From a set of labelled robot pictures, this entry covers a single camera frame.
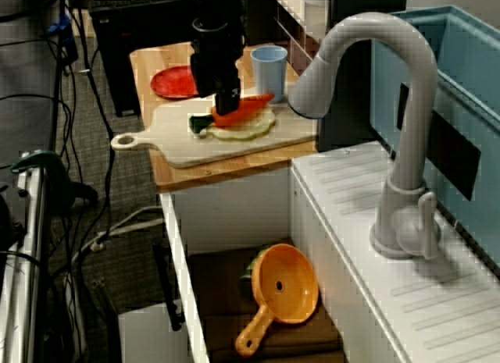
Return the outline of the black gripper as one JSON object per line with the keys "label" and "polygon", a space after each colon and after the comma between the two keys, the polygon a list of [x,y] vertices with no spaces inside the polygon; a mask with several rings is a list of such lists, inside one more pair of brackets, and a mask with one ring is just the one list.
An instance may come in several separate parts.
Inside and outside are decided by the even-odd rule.
{"label": "black gripper", "polygon": [[198,95],[216,94],[216,112],[225,116],[239,106],[241,83],[235,63],[242,57],[245,32],[229,23],[206,27],[202,21],[194,21],[192,27],[190,64]]}

